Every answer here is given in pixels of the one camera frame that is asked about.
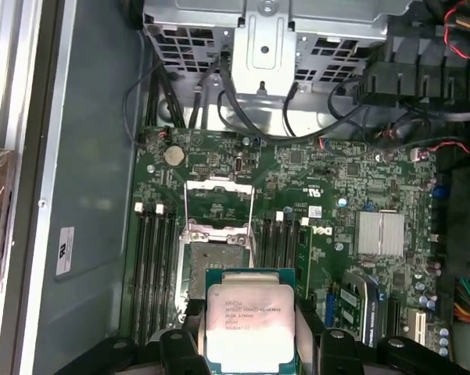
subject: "white label sticker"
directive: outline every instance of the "white label sticker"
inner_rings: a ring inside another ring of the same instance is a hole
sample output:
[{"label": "white label sticker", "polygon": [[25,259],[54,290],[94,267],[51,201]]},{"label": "white label sticker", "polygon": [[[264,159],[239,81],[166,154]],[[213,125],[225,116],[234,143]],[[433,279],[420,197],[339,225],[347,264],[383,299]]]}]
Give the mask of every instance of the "white label sticker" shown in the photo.
[{"label": "white label sticker", "polygon": [[357,298],[354,295],[345,291],[344,289],[341,289],[341,298],[353,307],[357,307]]},{"label": "white label sticker", "polygon": [[75,227],[61,228],[59,236],[59,249],[57,252],[56,276],[71,270],[71,255],[73,253],[73,239]]},{"label": "white label sticker", "polygon": [[310,205],[307,209],[307,215],[311,219],[321,219],[321,206],[320,205]]},{"label": "white label sticker", "polygon": [[343,316],[344,316],[344,319],[346,319],[348,322],[350,322],[351,324],[354,324],[353,316],[344,309],[343,309]]}]

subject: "capacitor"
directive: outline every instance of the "capacitor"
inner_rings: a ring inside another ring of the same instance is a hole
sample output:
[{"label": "capacitor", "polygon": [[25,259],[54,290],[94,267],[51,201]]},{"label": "capacitor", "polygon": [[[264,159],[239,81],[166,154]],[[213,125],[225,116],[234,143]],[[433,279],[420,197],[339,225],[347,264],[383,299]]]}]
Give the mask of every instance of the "capacitor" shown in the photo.
[{"label": "capacitor", "polygon": [[339,198],[339,200],[337,201],[337,207],[340,207],[341,209],[347,207],[347,199]]},{"label": "capacitor", "polygon": [[434,268],[435,270],[440,270],[441,269],[441,263],[440,262],[435,262],[433,260],[428,260],[426,262],[426,265],[430,268]]},{"label": "capacitor", "polygon": [[428,298],[425,295],[422,295],[421,297],[419,297],[419,303],[423,306],[426,306],[426,304],[428,303]]},{"label": "capacitor", "polygon": [[429,300],[425,306],[430,310],[434,310],[436,308],[436,303],[434,301]]},{"label": "capacitor", "polygon": [[434,276],[441,276],[441,270],[437,270],[435,268],[428,267],[425,269],[430,275]]},{"label": "capacitor", "polygon": [[434,199],[447,199],[450,196],[450,188],[447,185],[436,186],[432,189],[431,196]]},{"label": "capacitor", "polygon": [[440,329],[440,336],[442,338],[448,338],[449,335],[450,335],[450,331],[447,328]]}]

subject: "black ram slot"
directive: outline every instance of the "black ram slot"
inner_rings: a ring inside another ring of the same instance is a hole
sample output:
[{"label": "black ram slot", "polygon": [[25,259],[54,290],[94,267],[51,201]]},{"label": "black ram slot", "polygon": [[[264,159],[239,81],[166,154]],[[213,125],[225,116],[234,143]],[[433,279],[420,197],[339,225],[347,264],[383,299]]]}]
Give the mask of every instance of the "black ram slot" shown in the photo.
[{"label": "black ram slot", "polygon": [[143,213],[139,218],[139,226],[137,233],[137,244],[135,246],[135,267],[134,267],[134,297],[132,299],[132,326],[131,333],[137,334],[137,318],[139,311],[139,292],[141,290],[141,257],[143,252],[143,246],[145,243],[145,229],[146,229],[146,215]]},{"label": "black ram slot", "polygon": [[291,239],[289,250],[287,252],[287,262],[285,266],[287,268],[294,268],[296,265],[296,254],[297,254],[297,244],[299,243],[300,235],[300,224],[299,221],[294,220],[292,225]]},{"label": "black ram slot", "polygon": [[280,252],[280,246],[282,245],[282,223],[274,221],[271,228],[271,247],[269,248],[269,263],[266,265],[267,268],[275,268],[278,264],[278,254]]},{"label": "black ram slot", "polygon": [[162,278],[162,260],[165,251],[164,240],[167,229],[167,218],[163,215],[157,216],[155,225],[155,241],[152,249],[152,274],[149,278],[150,299],[149,299],[149,325],[146,327],[147,338],[157,330],[157,319],[159,311],[160,281]]},{"label": "black ram slot", "polygon": [[388,298],[388,314],[386,320],[386,336],[391,338],[400,334],[401,304],[395,297]]},{"label": "black ram slot", "polygon": [[284,268],[287,263],[287,256],[289,254],[289,242],[291,239],[292,225],[288,220],[282,222],[282,238],[281,238],[281,247],[278,254],[278,262],[276,268]]},{"label": "black ram slot", "polygon": [[175,216],[169,215],[167,218],[167,232],[164,250],[164,261],[163,261],[163,293],[160,310],[160,329],[166,328],[167,315],[169,312],[169,294],[170,294],[170,283],[172,275],[172,261],[175,255]]},{"label": "black ram slot", "polygon": [[155,218],[154,214],[150,214],[148,217],[148,223],[146,225],[145,233],[145,243],[142,246],[142,257],[141,264],[139,265],[141,269],[141,298],[140,298],[140,307],[141,311],[139,313],[139,328],[138,328],[138,343],[140,345],[146,345],[146,327],[148,326],[148,301],[149,301],[149,273],[151,272],[151,244],[154,239],[154,227],[155,227]]},{"label": "black ram slot", "polygon": [[264,219],[263,222],[263,230],[261,235],[261,242],[260,246],[257,249],[257,266],[258,267],[265,267],[266,261],[268,257],[268,245],[269,245],[269,238],[271,235],[271,220]]}]

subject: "mounting hole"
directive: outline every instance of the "mounting hole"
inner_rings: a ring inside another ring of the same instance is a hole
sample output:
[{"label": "mounting hole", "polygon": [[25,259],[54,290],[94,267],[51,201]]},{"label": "mounting hole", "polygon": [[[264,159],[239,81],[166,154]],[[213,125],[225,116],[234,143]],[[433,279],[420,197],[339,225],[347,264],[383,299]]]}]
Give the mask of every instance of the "mounting hole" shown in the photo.
[{"label": "mounting hole", "polygon": [[123,349],[127,347],[127,343],[125,341],[118,341],[113,345],[113,349]]}]

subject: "pcie slot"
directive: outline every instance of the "pcie slot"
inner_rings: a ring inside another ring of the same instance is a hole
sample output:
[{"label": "pcie slot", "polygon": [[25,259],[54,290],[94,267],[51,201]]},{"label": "pcie slot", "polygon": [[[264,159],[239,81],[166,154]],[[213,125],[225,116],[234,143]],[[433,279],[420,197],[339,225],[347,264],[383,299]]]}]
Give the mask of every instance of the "pcie slot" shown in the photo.
[{"label": "pcie slot", "polygon": [[171,285],[171,275],[172,275],[172,262],[174,260],[175,254],[175,216],[170,215],[167,217],[167,232],[164,250],[164,264],[163,264],[163,293],[162,293],[162,303],[161,303],[161,312],[160,312],[160,325],[159,328],[163,329],[167,325],[167,315],[169,311],[169,294],[170,294],[170,285]]},{"label": "pcie slot", "polygon": [[386,336],[398,336],[400,334],[401,303],[398,298],[388,298],[388,313],[386,322]]},{"label": "pcie slot", "polygon": [[132,299],[132,311],[131,311],[131,333],[137,334],[137,320],[138,320],[138,311],[139,311],[139,295],[141,291],[141,258],[144,250],[145,243],[145,229],[146,229],[146,212],[140,215],[138,218],[138,233],[137,233],[137,244],[135,247],[135,267],[134,267],[134,285],[133,291],[134,296]]}]

